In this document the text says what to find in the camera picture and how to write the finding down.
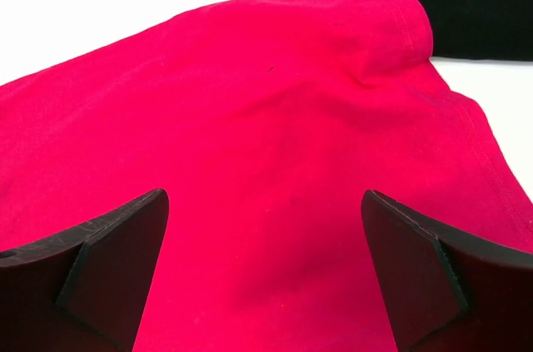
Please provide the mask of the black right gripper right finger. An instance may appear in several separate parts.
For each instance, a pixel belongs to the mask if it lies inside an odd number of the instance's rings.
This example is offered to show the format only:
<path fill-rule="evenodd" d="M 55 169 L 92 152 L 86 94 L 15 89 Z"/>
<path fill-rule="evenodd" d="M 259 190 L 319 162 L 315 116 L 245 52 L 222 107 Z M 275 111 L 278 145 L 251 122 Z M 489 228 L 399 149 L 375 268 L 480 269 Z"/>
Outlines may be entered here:
<path fill-rule="evenodd" d="M 532 255 L 366 191 L 361 218 L 399 351 L 530 351 Z"/>

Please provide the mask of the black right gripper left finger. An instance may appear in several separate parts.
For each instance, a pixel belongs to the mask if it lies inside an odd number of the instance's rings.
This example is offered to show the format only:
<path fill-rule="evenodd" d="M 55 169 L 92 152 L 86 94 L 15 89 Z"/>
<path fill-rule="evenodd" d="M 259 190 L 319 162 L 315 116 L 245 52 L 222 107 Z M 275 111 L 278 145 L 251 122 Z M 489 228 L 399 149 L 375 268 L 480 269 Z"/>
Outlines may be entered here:
<path fill-rule="evenodd" d="M 1 254 L 3 351 L 130 351 L 167 228 L 156 189 Z"/>

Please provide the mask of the crimson red t-shirt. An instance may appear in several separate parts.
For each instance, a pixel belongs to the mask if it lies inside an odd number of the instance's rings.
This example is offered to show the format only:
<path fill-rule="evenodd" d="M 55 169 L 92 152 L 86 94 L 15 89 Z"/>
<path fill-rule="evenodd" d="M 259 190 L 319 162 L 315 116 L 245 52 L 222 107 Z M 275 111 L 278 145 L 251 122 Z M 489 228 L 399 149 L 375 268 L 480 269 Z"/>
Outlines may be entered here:
<path fill-rule="evenodd" d="M 138 351 L 390 351 L 369 189 L 532 249 L 484 112 L 417 0 L 231 0 L 1 88 L 1 245 L 154 188 L 170 217 Z"/>

